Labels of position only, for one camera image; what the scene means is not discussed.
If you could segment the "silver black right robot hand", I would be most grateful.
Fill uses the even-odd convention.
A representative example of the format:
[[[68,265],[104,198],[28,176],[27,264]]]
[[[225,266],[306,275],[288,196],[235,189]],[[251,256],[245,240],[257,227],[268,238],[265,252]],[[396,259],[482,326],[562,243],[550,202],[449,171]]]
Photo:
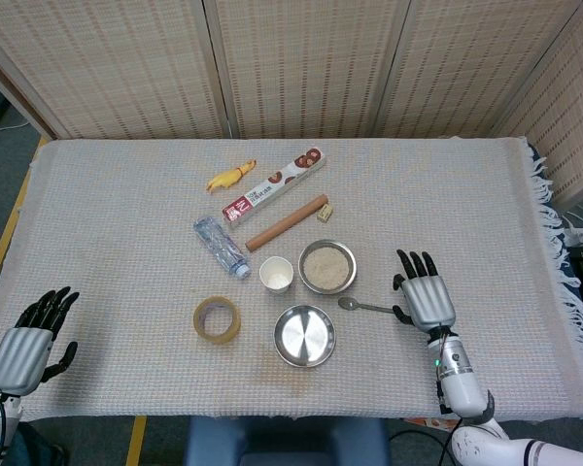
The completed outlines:
[[[427,334],[435,328],[453,326],[456,311],[432,257],[426,251],[418,254],[397,250],[396,254],[405,275],[394,275],[393,289],[402,292],[408,310],[406,315],[398,306],[394,306],[397,318]]]

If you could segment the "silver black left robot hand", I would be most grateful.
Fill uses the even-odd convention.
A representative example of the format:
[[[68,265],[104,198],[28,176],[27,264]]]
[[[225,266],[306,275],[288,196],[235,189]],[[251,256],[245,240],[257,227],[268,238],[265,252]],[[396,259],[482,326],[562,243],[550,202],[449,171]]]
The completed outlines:
[[[69,286],[50,290],[29,305],[0,343],[0,395],[27,396],[41,383],[65,372],[78,343],[68,344],[58,362],[48,363],[53,344],[80,293]]]

